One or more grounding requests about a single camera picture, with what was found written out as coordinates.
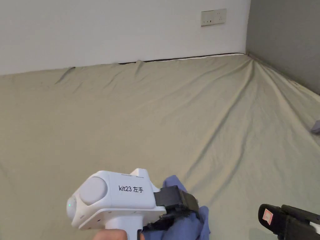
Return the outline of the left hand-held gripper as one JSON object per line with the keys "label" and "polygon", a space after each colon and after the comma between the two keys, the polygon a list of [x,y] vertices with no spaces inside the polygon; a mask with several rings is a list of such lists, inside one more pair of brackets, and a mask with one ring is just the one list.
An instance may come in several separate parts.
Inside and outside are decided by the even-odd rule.
{"label": "left hand-held gripper", "polygon": [[168,230],[176,219],[193,213],[200,218],[193,195],[180,191],[179,206],[156,200],[160,195],[146,169],[137,168],[130,174],[98,171],[67,200],[67,216],[81,230],[117,228],[126,232]]}

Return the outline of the person's left hand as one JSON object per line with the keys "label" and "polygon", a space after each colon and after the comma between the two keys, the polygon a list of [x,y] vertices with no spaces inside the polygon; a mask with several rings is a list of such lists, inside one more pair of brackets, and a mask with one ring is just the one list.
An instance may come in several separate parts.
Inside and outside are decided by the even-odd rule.
{"label": "person's left hand", "polygon": [[128,240],[128,237],[121,229],[103,229],[96,233],[93,240]]}

